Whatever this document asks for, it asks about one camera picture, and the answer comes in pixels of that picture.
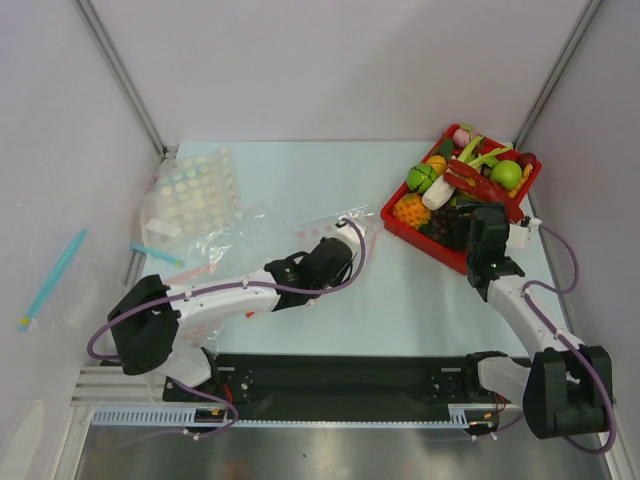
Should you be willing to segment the red toy lobster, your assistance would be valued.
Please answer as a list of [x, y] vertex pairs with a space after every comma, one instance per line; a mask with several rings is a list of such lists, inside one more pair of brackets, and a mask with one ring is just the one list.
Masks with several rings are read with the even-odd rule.
[[519, 223], [525, 217], [519, 204], [511, 199], [502, 187], [463, 162], [451, 160], [448, 163], [448, 171], [442, 177], [456, 190], [480, 199], [482, 202], [503, 204], [510, 223]]

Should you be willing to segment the red dotted zip bag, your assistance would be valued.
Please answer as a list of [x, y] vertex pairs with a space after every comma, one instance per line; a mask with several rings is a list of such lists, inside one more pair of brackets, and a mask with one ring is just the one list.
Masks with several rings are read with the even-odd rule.
[[[366, 228], [366, 236], [359, 249], [352, 249], [356, 257], [351, 278], [340, 286], [325, 288], [321, 285], [320, 243], [325, 237], [336, 238], [335, 223], [342, 217], [357, 220]], [[278, 295], [275, 311], [311, 306], [329, 291], [340, 291], [353, 283], [368, 261], [378, 230], [369, 205], [297, 224], [283, 222], [274, 232], [244, 246], [247, 264], [264, 269], [269, 274], [267, 283], [286, 287], [269, 290]]]

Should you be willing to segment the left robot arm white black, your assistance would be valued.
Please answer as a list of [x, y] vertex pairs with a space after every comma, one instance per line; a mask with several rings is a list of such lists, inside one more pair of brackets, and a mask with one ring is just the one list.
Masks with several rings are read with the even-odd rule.
[[366, 243], [334, 236], [323, 237], [311, 252], [273, 260], [227, 282], [169, 286], [157, 274], [146, 276], [108, 316], [123, 373], [157, 372], [185, 384], [195, 398], [211, 399], [220, 376], [186, 334], [237, 315], [302, 307], [340, 291], [361, 271], [353, 266], [356, 258], [366, 258]]

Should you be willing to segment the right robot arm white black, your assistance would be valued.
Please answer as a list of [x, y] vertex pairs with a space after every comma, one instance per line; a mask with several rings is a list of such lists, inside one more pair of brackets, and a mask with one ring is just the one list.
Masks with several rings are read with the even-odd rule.
[[473, 205], [468, 219], [469, 284], [509, 324], [531, 365], [493, 354], [463, 373], [463, 393], [473, 401], [498, 393], [521, 408], [537, 438], [563, 438], [581, 451], [587, 448], [576, 436], [604, 433], [593, 452], [608, 453], [617, 439], [609, 354], [560, 328], [535, 303], [536, 281], [506, 254], [511, 226], [504, 205]]

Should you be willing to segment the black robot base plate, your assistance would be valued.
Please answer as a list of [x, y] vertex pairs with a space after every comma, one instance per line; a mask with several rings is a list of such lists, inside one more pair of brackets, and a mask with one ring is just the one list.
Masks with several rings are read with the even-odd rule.
[[454, 405], [485, 419], [501, 406], [464, 357], [221, 354], [212, 366], [212, 379], [191, 392], [167, 380], [163, 400], [219, 394], [244, 421], [291, 422], [446, 421]]

